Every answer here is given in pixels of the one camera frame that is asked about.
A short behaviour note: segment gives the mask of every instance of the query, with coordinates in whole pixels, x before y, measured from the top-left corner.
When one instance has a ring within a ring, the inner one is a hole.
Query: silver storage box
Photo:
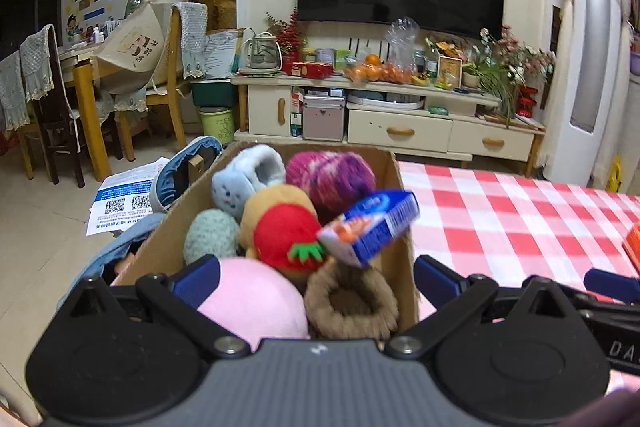
[[[303,138],[341,142],[344,136],[344,97],[308,94],[304,100]]]

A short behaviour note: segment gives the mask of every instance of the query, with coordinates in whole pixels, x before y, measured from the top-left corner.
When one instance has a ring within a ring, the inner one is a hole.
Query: green speckled ball
[[[199,213],[184,240],[182,256],[185,264],[197,261],[208,253],[219,259],[238,255],[240,226],[226,212],[216,208]]]

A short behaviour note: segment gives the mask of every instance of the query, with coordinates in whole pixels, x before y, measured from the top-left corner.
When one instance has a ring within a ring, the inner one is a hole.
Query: drawer handle
[[[413,129],[398,129],[397,127],[387,127],[386,133],[390,136],[413,136],[415,131]]]
[[[287,102],[284,100],[284,98],[281,98],[278,100],[278,123],[280,125],[284,125],[285,124],[285,120],[284,120],[284,106]]]
[[[493,138],[484,138],[482,145],[485,147],[504,147],[504,140],[494,140]]]

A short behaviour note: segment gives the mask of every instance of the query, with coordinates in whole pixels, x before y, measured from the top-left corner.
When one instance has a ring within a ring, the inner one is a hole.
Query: floor
[[[110,158],[111,168],[123,172],[160,156],[171,158],[174,145],[171,139],[142,134],[134,138],[136,161]],[[79,189],[66,158],[60,160],[58,185],[47,180],[42,160],[36,160],[35,177],[29,181],[16,148],[0,157],[0,395],[30,425],[38,422],[38,413],[24,381],[24,364],[73,277],[113,239],[111,233],[84,235],[100,186],[89,162],[85,160],[83,168],[86,187]],[[487,158],[474,160],[470,167],[512,173]]]

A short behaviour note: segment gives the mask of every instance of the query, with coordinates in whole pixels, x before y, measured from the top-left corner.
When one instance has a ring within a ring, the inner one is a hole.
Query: bolt
[[[402,336],[391,339],[389,346],[398,353],[411,355],[422,347],[422,343],[415,337]]]
[[[246,348],[246,342],[238,337],[227,335],[216,340],[213,343],[213,347],[215,347],[220,353],[235,355]]]

